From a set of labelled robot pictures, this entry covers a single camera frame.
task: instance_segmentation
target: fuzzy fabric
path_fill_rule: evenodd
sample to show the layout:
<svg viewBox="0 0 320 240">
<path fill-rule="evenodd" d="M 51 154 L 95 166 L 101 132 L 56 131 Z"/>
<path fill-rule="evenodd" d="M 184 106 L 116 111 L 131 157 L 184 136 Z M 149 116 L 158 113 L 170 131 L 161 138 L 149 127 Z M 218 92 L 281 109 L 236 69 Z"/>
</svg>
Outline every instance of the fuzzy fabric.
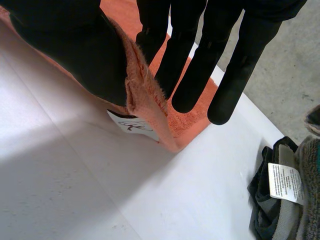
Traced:
<svg viewBox="0 0 320 240">
<path fill-rule="evenodd" d="M 310 133 L 320 137 L 320 104 L 305 115 L 304 125 Z"/>
<path fill-rule="evenodd" d="M 320 239 L 320 139 L 307 137 L 296 151 L 305 202 L 296 240 Z"/>
<path fill-rule="evenodd" d="M 185 114 L 176 112 L 172 107 L 171 98 L 168 101 L 165 100 L 162 90 L 153 77 L 153 74 L 156 73 L 160 65 L 169 36 L 167 36 L 165 44 L 163 44 L 148 68 L 142 52 L 131 40 L 135 39 L 137 33 L 142 29 L 136 1 L 102 0 L 100 8 L 113 23 L 125 48 L 127 57 L 127 78 L 125 79 L 127 100 L 126 107 L 117 106 L 101 98 L 99 98 L 99 100 L 106 104 L 107 109 L 116 113 L 133 115 L 144 119 L 154 129 L 159 136 L 160 142 L 168 150 L 172 152 L 180 151 L 210 124 L 207 118 L 207 110 L 217 90 L 217 86 L 212 80 L 209 80 L 192 111 Z M 0 20 L 3 20 L 8 27 L 15 31 L 10 22 L 8 12 L 1 7 Z M 58 63 L 43 53 L 37 52 L 48 62 L 76 81 L 76 79 Z M 182 76 L 190 60 L 189 58 L 182 72 Z"/>
</svg>

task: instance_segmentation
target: folded textile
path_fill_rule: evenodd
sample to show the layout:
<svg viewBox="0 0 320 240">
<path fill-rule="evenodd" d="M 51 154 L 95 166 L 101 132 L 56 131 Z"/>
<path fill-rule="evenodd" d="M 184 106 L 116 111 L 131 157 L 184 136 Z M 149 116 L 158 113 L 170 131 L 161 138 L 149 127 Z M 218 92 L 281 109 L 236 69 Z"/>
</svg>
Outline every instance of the folded textile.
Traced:
<svg viewBox="0 0 320 240">
<path fill-rule="evenodd" d="M 310 133 L 320 137 L 320 104 L 306 114 L 304 125 Z"/>
<path fill-rule="evenodd" d="M 294 152 L 286 145 L 279 146 L 279 164 L 297 169 Z M 280 201 L 279 218 L 272 240 L 295 239 L 302 207 L 285 199 Z"/>
<path fill-rule="evenodd" d="M 296 240 L 320 239 L 320 139 L 307 137 L 296 151 L 305 203 Z"/>
<path fill-rule="evenodd" d="M 171 98 L 168 101 L 165 100 L 162 90 L 152 74 L 156 72 L 160 64 L 166 47 L 165 44 L 148 68 L 141 51 L 130 39 L 130 37 L 134 38 L 141 30 L 136 1 L 102 0 L 100 7 L 110 20 L 111 18 L 114 19 L 112 23 L 125 47 L 127 57 L 126 107 L 99 99 L 106 103 L 106 108 L 109 110 L 121 115 L 133 115 L 144 119 L 157 133 L 159 141 L 167 149 L 178 152 L 210 124 L 207 118 L 207 110 L 217 87 L 213 81 L 208 81 L 206 89 L 192 111 L 186 114 L 176 112 L 171 105 Z M 14 30 L 8 12 L 1 7 L 0 20 L 3 20 Z M 38 53 L 76 81 L 69 72 L 55 61 L 41 52 Z"/>
<path fill-rule="evenodd" d="M 299 206 L 292 206 L 295 203 L 270 196 L 268 163 L 292 167 L 293 159 L 287 159 L 283 146 L 292 152 L 295 152 L 298 148 L 289 137 L 278 140 L 274 144 L 273 150 L 266 146 L 262 151 L 262 164 L 248 186 L 248 191 L 255 203 L 254 228 L 258 236 L 263 240 L 288 239 L 285 236 L 291 236 L 292 229 L 297 228 L 299 222 L 299 210 L 297 210 Z M 296 220 L 293 226 L 288 226 L 285 231 L 281 231 L 281 226 L 285 225 L 288 220 L 286 213 L 292 214 L 291 216 L 294 216 Z"/>
</svg>

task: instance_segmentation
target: white tag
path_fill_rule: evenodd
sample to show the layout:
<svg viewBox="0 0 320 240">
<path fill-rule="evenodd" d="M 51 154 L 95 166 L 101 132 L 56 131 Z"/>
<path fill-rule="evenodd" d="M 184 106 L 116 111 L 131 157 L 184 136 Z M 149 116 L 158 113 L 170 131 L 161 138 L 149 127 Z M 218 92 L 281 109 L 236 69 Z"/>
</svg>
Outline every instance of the white tag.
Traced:
<svg viewBox="0 0 320 240">
<path fill-rule="evenodd" d="M 304 204 L 305 193 L 297 169 L 280 164 L 268 163 L 270 196 Z"/>
<path fill-rule="evenodd" d="M 107 110 L 110 118 L 127 134 L 142 134 L 159 141 L 156 132 L 140 117 L 121 117 Z"/>
</svg>

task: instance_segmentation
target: hand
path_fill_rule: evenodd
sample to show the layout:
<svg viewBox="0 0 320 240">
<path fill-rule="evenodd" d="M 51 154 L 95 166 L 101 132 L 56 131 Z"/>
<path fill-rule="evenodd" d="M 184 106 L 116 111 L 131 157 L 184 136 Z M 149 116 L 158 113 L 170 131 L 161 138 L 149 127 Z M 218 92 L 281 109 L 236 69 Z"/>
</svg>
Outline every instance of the hand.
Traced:
<svg viewBox="0 0 320 240">
<path fill-rule="evenodd" d="M 275 37 L 282 21 L 293 18 L 306 0 L 300 0 L 301 4 L 295 0 L 290 4 L 289 0 L 264 5 L 259 5 L 259 1 L 247 1 L 244 5 L 238 0 L 208 0 L 205 8 L 206 0 L 137 0 L 143 28 L 136 43 L 148 64 L 165 40 L 171 6 L 172 36 L 155 75 L 167 99 L 178 83 L 205 9 L 199 47 L 172 97 L 172 105 L 178 112 L 187 113 L 197 103 L 224 52 L 233 25 L 245 8 L 238 43 L 207 113 L 212 123 L 226 123 L 265 46 Z"/>
</svg>

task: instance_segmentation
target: gray fabric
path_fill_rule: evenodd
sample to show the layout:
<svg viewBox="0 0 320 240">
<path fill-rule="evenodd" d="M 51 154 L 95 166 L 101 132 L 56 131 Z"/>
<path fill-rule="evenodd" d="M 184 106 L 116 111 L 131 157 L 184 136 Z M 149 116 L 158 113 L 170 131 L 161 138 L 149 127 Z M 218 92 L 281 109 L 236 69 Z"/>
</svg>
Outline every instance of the gray fabric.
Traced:
<svg viewBox="0 0 320 240">
<path fill-rule="evenodd" d="M 279 164 L 297 168 L 294 152 L 285 145 L 279 145 Z M 296 237 L 301 207 L 299 204 L 281 200 L 279 220 L 272 240 L 291 240 Z"/>
<path fill-rule="evenodd" d="M 304 125 L 310 133 L 320 137 L 320 104 L 306 114 Z"/>
<path fill-rule="evenodd" d="M 307 137 L 296 151 L 306 203 L 297 240 L 320 239 L 320 139 Z"/>
</svg>

